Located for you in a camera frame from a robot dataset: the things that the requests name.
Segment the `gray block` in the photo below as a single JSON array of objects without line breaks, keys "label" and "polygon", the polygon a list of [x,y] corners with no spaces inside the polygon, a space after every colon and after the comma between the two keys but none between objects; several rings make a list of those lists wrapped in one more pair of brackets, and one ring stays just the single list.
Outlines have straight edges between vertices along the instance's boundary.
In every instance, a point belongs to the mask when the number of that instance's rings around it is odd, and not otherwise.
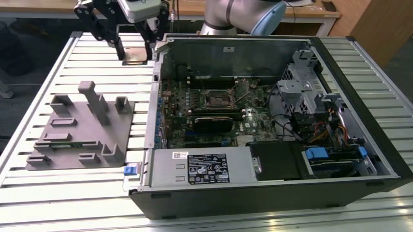
[{"label": "gray block", "polygon": [[26,160],[26,170],[123,166],[135,102],[125,97],[105,102],[93,91],[93,82],[81,82],[79,92],[88,102],[54,96],[53,113]]},{"label": "gray block", "polygon": [[26,158],[26,163],[37,167],[46,167],[50,164],[50,159],[45,155],[34,155]]},{"label": "gray block", "polygon": [[80,153],[77,160],[83,165],[100,163],[100,158],[95,153]]}]

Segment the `metal rail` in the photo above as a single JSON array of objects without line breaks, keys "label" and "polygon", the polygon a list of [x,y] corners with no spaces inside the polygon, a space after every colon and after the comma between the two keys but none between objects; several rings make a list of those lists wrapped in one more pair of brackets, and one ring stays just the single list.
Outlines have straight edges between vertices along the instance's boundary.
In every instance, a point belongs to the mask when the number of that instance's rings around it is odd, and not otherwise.
[{"label": "metal rail", "polygon": [[[125,47],[143,46],[136,34],[121,34],[121,40]],[[330,37],[322,42],[411,166],[411,104],[357,43]],[[76,94],[81,80],[95,81],[96,92],[104,94],[105,100],[112,101],[121,93],[136,102],[127,163],[141,160],[151,72],[152,62],[147,66],[121,66],[115,50],[88,33],[69,39],[0,157],[0,231],[304,229],[319,232],[338,226],[342,230],[378,231],[411,228],[413,184],[389,193],[375,193],[341,208],[151,221],[121,189],[123,168],[26,171],[25,159],[52,112],[46,103],[57,93],[68,94],[73,101],[84,101],[83,95]],[[334,91],[331,79],[326,79]]]}]

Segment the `yellow wire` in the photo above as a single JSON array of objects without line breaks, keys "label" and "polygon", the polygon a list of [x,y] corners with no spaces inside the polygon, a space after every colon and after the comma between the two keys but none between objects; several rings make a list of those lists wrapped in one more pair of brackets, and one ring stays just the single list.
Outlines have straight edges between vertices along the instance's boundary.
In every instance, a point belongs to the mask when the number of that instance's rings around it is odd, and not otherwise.
[{"label": "yellow wire", "polygon": [[346,128],[343,126],[338,126],[338,127],[342,129],[343,144],[347,145]]},{"label": "yellow wire", "polygon": [[318,139],[320,139],[320,138],[326,135],[326,133],[327,133],[327,131],[324,131],[323,133],[320,133],[319,136],[316,136],[316,137],[310,141],[310,143],[314,142],[314,141],[316,141]]}]

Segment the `floor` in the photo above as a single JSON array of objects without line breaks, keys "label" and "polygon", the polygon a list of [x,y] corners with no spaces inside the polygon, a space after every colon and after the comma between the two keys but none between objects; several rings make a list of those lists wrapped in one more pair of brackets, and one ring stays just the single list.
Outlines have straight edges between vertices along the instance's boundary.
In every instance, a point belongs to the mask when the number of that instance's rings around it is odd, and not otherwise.
[{"label": "floor", "polygon": [[[13,84],[41,84],[53,66],[56,58],[64,47],[72,31],[83,29],[81,25],[72,20],[40,20],[36,22],[38,27],[45,30],[49,36],[32,36],[16,33],[24,44],[25,51],[32,57],[36,68],[25,75],[10,77],[0,70],[0,80],[6,85]],[[394,58],[383,68],[383,71],[413,101],[413,40],[409,40]],[[9,86],[14,92],[12,99],[0,98],[0,137],[12,136],[20,123],[24,113],[32,103],[40,85]],[[6,140],[0,139],[0,152],[2,151]]]}]

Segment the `blue latch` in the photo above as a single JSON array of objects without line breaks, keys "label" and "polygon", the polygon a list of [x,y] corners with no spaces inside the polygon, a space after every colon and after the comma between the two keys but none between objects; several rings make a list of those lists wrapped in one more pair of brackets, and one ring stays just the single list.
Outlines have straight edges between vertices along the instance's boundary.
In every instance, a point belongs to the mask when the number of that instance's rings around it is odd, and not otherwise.
[{"label": "blue latch", "polygon": [[323,147],[311,147],[304,151],[307,159],[328,158],[327,151]]},{"label": "blue latch", "polygon": [[361,155],[362,155],[363,157],[366,157],[367,151],[366,151],[366,149],[363,148],[363,146],[359,146],[359,147],[358,147],[358,151],[359,151]]},{"label": "blue latch", "polygon": [[137,167],[124,167],[123,175],[137,175]]}]

